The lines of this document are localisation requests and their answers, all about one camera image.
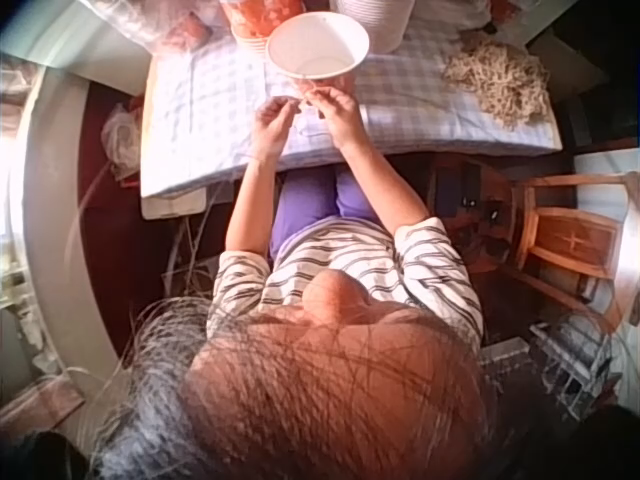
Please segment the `white bowl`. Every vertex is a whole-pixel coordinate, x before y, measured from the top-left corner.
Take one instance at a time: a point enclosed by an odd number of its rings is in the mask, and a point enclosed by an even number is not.
[[[310,12],[283,22],[267,42],[267,58],[294,79],[321,80],[349,73],[369,53],[369,35],[347,15]]]

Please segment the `hand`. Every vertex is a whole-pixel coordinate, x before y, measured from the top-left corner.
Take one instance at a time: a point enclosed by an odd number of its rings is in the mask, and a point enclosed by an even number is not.
[[[307,92],[305,99],[327,120],[335,147],[344,151],[370,144],[356,100],[334,87]]]
[[[293,97],[273,97],[256,112],[253,123],[251,155],[261,161],[278,161],[289,138],[289,129],[300,100]]]

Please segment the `woman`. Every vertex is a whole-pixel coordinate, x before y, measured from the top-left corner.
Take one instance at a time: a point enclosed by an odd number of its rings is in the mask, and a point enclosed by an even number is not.
[[[276,164],[299,102],[273,98],[257,112],[207,340],[191,327],[202,307],[184,301],[141,339],[142,373],[103,450],[105,477],[474,471],[490,422],[465,267],[371,144],[356,101],[333,88],[305,99],[348,168],[290,172],[274,221]]]

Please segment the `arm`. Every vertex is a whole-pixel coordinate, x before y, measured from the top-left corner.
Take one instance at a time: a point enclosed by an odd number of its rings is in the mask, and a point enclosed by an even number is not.
[[[352,97],[335,88],[320,88],[309,92],[307,100],[326,118],[334,145],[392,235],[398,228],[415,225],[430,216],[416,192],[371,143]]]
[[[225,249],[266,257],[273,223],[276,164],[289,136],[298,103],[275,97],[256,113],[251,160],[231,214]]]

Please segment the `chair backrest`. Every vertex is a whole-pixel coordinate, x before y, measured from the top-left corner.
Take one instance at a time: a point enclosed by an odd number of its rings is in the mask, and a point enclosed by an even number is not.
[[[536,189],[620,185],[627,192],[622,222],[570,208],[538,207]],[[514,263],[522,270],[529,255],[568,270],[611,281],[612,301],[603,314],[617,328],[640,289],[640,175],[560,175],[522,183],[524,225]]]

